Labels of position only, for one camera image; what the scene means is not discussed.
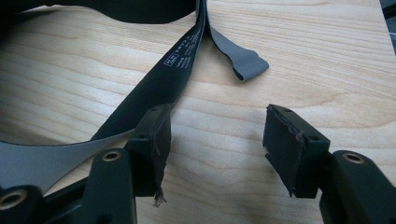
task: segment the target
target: strap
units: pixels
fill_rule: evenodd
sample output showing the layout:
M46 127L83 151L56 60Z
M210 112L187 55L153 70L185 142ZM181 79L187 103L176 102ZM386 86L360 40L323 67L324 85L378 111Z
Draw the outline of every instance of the strap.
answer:
M100 4L98 2L81 0L78 3L82 5L83 3L91 4L91 7L97 7L98 10L102 9L99 7ZM22 146L0 142L0 187L7 189L19 185L35 185L40 187L41 190L47 191L62 176L87 160L94 153L106 148L107 145L116 139L130 133L147 110L156 105L173 105L190 78L202 35L205 28L207 28L206 0L197 0L197 4L199 10L197 10L198 19L196 24L157 62L89 142L64 146ZM182 9L183 13L178 14L178 16L184 15L189 11L189 5L185 6ZM156 14L156 12L156 10L153 10L150 14ZM157 17L154 20L144 19L141 15L128 17L127 19L136 22L140 20L140 22L146 23L161 23L171 21L174 18L175 15L172 15L166 18ZM240 78L241 80L257 76L268 68L268 66L265 67L263 65L264 60L257 59L258 55L254 51L236 46L211 27L210 31L218 48L232 60L233 70L238 76L242 77ZM252 69L251 65L246 66L249 61L252 61L251 64L258 66L258 68Z

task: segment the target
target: wood grain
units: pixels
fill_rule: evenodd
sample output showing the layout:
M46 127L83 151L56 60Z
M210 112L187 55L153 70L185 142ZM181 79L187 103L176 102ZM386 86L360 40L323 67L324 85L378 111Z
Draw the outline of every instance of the wood grain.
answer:
M208 2L211 23L270 64L240 83L206 36L172 113L168 203L137 200L140 223L322 223L264 158L265 107L283 105L396 184L396 61L375 0ZM90 139L195 22L129 24L81 7L40 8L1 34L0 140ZM90 161L49 192L89 173Z

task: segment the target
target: wooden table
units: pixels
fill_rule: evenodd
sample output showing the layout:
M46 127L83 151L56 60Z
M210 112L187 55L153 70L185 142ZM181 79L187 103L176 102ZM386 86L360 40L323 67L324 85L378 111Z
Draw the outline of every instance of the wooden table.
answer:
M377 0L210 0L211 22L270 69L246 83L206 36L172 113L168 203L137 200L140 223L322 223L318 199L290 198L264 158L268 104L293 109L370 157L396 184L396 61ZM129 24L80 7L31 14L0 45L1 140L90 139L195 22ZM49 192L86 176L79 166Z

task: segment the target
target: dark floor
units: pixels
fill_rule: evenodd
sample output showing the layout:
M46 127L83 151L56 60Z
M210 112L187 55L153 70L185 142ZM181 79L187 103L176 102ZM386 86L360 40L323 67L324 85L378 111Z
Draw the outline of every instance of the dark floor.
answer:
M382 8L396 4L396 0L380 0ZM396 52L396 17L387 19L390 39L392 40L393 49Z

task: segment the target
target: screw hole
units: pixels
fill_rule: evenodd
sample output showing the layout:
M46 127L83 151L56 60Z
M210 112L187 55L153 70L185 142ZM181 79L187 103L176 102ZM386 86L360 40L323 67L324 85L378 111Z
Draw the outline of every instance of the screw hole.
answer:
M311 139L311 140L314 140L314 141L318 141L319 140L319 137L317 137L317 136L309 136L308 138Z
M97 224L107 224L113 220L113 216L111 214L102 214L96 219Z
M121 154L118 151L110 151L103 155L102 160L104 161L115 161L121 157Z
M343 155L344 159L346 159L347 161L353 162L353 163L357 163L357 164L362 164L364 163L364 159L356 154L352 154L352 153L345 153Z
M12 208L25 200L27 192L24 189L11 191L0 199L0 211Z
M149 136L146 135L145 133L139 134L139 138L140 138L140 139L145 139L145 138L148 138L148 137L149 137Z

